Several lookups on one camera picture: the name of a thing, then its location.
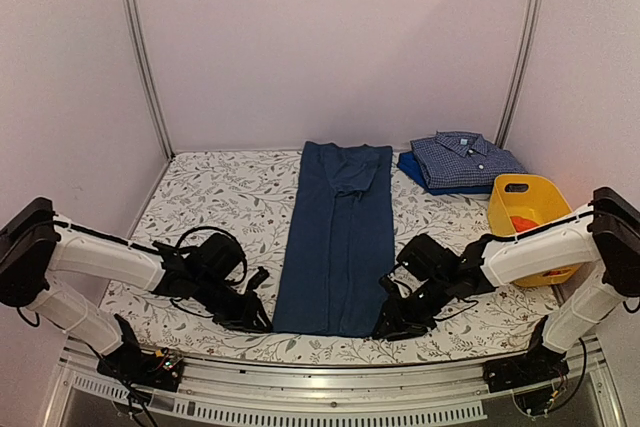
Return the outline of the grey blue garment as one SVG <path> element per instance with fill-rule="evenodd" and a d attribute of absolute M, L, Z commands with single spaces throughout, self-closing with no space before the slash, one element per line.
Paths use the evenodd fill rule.
<path fill-rule="evenodd" d="M 392 160 L 389 146 L 305 143 L 274 332 L 372 335 L 395 259 Z"/>

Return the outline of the blue checkered button shirt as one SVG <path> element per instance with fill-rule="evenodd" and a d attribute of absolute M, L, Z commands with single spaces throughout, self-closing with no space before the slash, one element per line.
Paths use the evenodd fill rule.
<path fill-rule="evenodd" d="M 510 151 L 480 133 L 437 132 L 410 145 L 430 189 L 489 187 L 501 175 L 528 173 Z"/>

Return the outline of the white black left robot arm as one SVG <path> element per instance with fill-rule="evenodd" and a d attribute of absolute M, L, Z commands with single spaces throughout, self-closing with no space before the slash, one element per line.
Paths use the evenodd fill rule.
<path fill-rule="evenodd" d="M 197 245 L 186 240 L 206 233 Z M 128 381 L 148 373 L 129 324 L 100 310 L 57 273 L 80 273 L 117 281 L 174 301 L 194 300 L 212 321 L 228 330 L 269 333 L 272 323 L 256 289 L 269 276 L 264 268 L 243 273 L 243 292 L 231 273 L 247 270 L 239 241 L 229 232 L 204 226 L 183 233 L 173 245 L 150 246 L 72 222 L 37 197 L 1 229 L 1 302 L 46 318 L 84 341 Z"/>

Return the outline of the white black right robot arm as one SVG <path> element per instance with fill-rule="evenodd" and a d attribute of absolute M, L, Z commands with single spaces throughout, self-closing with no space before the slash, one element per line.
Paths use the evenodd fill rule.
<path fill-rule="evenodd" d="M 452 300 L 495 291 L 529 275 L 591 263 L 593 272 L 558 310 L 535 327 L 517 374 L 537 383 L 556 359 L 617 306 L 639 295 L 639 212 L 609 187 L 558 220 L 506 237 L 485 234 L 461 254 L 427 234 L 411 239 L 396 264 L 420 280 L 404 297 L 388 276 L 380 280 L 388 298 L 372 336 L 388 341 L 422 336 Z"/>

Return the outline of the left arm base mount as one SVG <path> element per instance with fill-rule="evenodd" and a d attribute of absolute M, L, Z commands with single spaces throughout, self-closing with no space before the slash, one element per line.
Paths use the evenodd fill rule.
<path fill-rule="evenodd" d="M 121 345 L 112 353 L 99 356 L 97 372 L 127 384 L 176 392 L 184 371 L 177 352 L 168 348 L 144 352 L 129 323 L 118 314 L 115 320 L 122 333 Z"/>

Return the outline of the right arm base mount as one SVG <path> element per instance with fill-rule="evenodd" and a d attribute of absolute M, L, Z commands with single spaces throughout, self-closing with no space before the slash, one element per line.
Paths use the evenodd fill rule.
<path fill-rule="evenodd" d="M 544 388 L 514 396 L 516 407 L 528 416 L 546 415 L 552 410 L 565 387 L 568 373 L 565 354 L 549 350 L 541 340 L 532 340 L 525 353 L 483 364 L 483 380 L 491 393 L 547 382 Z"/>

